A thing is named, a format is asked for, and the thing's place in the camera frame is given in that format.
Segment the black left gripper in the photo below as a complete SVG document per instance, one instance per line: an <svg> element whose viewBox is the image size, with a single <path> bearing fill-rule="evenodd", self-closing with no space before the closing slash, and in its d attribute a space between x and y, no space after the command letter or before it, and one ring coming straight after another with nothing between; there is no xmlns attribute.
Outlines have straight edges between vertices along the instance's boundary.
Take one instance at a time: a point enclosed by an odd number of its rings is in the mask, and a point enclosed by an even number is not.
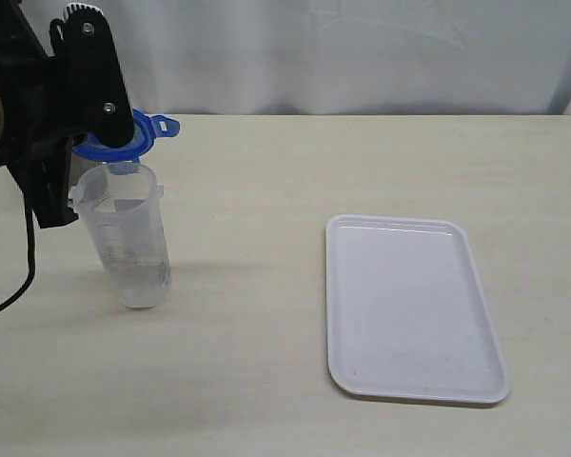
<svg viewBox="0 0 571 457"><path fill-rule="evenodd" d="M74 140L91 132L110 148L133 137L111 29L93 5L64 8L67 57L0 56L0 167L30 203L40 229L78 220L69 206Z"/></svg>

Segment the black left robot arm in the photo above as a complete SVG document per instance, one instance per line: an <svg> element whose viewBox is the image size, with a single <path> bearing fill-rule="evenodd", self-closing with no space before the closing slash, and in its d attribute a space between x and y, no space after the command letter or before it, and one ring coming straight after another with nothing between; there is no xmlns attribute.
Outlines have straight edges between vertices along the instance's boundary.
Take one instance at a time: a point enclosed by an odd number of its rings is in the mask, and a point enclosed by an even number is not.
<svg viewBox="0 0 571 457"><path fill-rule="evenodd" d="M9 170L43 229L76 220L69 208L71 149L91 133L120 148L134 135L128 92L108 20L68 4L51 20L47 53L17 1L0 1L0 167Z"/></svg>

